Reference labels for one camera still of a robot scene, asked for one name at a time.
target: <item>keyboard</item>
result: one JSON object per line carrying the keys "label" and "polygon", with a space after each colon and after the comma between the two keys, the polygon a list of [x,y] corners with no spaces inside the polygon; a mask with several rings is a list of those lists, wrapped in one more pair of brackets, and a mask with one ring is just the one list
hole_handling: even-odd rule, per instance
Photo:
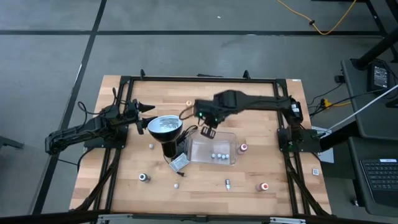
{"label": "keyboard", "polygon": [[366,159],[361,165],[373,200],[398,207],[398,203],[391,200],[398,194],[398,159]]}

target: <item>transparent bin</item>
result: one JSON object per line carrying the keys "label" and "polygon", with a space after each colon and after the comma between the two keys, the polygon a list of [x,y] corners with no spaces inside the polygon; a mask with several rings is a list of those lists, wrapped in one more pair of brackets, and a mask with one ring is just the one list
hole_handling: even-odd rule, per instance
{"label": "transparent bin", "polygon": [[[236,150],[238,139],[233,133],[218,131],[214,139],[209,139],[200,134],[199,130],[189,132],[185,141],[185,152],[191,162],[202,162],[208,164],[234,165],[238,159]],[[219,159],[217,155],[229,155],[227,159]]]}

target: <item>black lamp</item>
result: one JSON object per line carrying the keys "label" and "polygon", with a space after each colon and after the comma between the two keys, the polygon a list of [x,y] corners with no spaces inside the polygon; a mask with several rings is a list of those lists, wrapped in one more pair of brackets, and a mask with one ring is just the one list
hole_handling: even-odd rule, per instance
{"label": "black lamp", "polygon": [[176,139],[182,131],[182,120],[175,115],[160,116],[148,124],[149,133],[162,143],[163,153],[168,158],[177,154]]}

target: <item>desk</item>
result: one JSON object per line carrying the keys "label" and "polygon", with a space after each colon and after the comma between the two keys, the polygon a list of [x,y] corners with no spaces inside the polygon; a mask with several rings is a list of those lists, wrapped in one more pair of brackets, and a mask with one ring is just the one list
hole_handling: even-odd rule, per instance
{"label": "desk", "polygon": [[[354,184],[354,186],[358,201],[360,201],[359,204],[365,206],[366,211],[372,215],[398,217],[398,208],[388,207],[373,201],[360,164],[360,160],[363,159],[398,158],[397,143],[395,141],[350,137],[348,139],[348,144],[353,159],[356,181],[358,183]],[[396,192],[393,194],[389,194],[388,192],[379,193],[384,193],[386,197],[390,196],[390,198],[397,197]]]}
{"label": "desk", "polygon": [[[388,63],[391,70],[398,74],[398,65]],[[368,71],[354,68],[350,60],[341,62],[343,74],[346,80],[349,96],[360,95],[367,92]],[[394,77],[390,76],[390,83],[395,85]],[[370,101],[375,99],[374,94],[367,94],[353,98],[351,104],[354,112],[361,109]],[[350,133],[352,136],[372,139],[396,140],[398,141],[398,109],[387,108],[387,99],[379,99],[368,108],[355,115],[356,121],[340,128],[333,134],[321,140],[322,149],[329,149],[334,144],[347,140]]]}
{"label": "desk", "polygon": [[[120,76],[105,76],[99,91],[95,111],[109,105],[113,100],[112,87],[119,86]],[[305,96],[300,80],[286,80],[289,94],[305,105]],[[132,99],[137,98],[156,108],[143,117],[178,115],[185,109],[186,101],[195,98],[212,99],[223,90],[241,90],[248,95],[273,96],[273,87],[266,83],[207,83],[207,82],[157,82],[135,81]],[[310,128],[308,110],[303,107],[303,126]],[[197,124],[190,118],[183,128]],[[230,116],[217,131],[233,132],[240,143],[246,143],[248,152],[238,157],[234,166],[217,166],[190,163],[183,168],[186,177],[173,173],[162,156],[160,143],[145,131],[139,136],[135,125],[129,126],[126,147],[122,150],[114,189],[111,210],[128,213],[173,213],[207,215],[286,215],[292,210],[283,155],[279,151],[275,111],[243,111]],[[104,149],[94,149],[81,162],[70,208],[79,206],[93,190],[100,175]],[[327,212],[331,212],[325,182],[319,161],[310,153],[301,153],[305,183],[315,200]],[[312,169],[320,175],[312,175]],[[140,173],[151,176],[145,184],[138,180]],[[226,191],[225,179],[230,179],[231,190]],[[267,182],[269,190],[258,193],[254,186]],[[108,187],[103,191],[100,208]],[[300,191],[295,194],[302,212]]]}

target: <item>black desk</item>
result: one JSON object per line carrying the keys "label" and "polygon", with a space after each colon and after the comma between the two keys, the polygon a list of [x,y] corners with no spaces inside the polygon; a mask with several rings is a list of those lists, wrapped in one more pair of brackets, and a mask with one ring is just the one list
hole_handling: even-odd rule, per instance
{"label": "black desk", "polygon": [[[388,63],[388,65],[391,70],[398,75],[398,64]],[[346,80],[349,95],[355,96],[366,93],[368,71],[354,68],[350,60],[342,61],[341,66],[343,68],[343,75]],[[394,81],[394,77],[392,75],[390,79],[390,83],[395,85],[396,81]],[[353,98],[351,100],[351,104],[354,112],[374,100],[375,97],[377,97],[375,94],[370,93]],[[322,138],[322,149],[327,150],[339,142],[346,141],[349,136],[398,141],[398,109],[387,108],[385,103],[388,101],[391,100],[383,98],[377,100],[365,110],[357,114],[355,116],[356,121],[353,121],[339,130],[334,131],[333,134]]]}
{"label": "black desk", "polygon": [[398,142],[350,137],[348,144],[356,176],[354,187],[359,205],[364,206],[366,211],[372,215],[398,217],[398,208],[388,207],[373,201],[359,162],[363,159],[398,158]]}

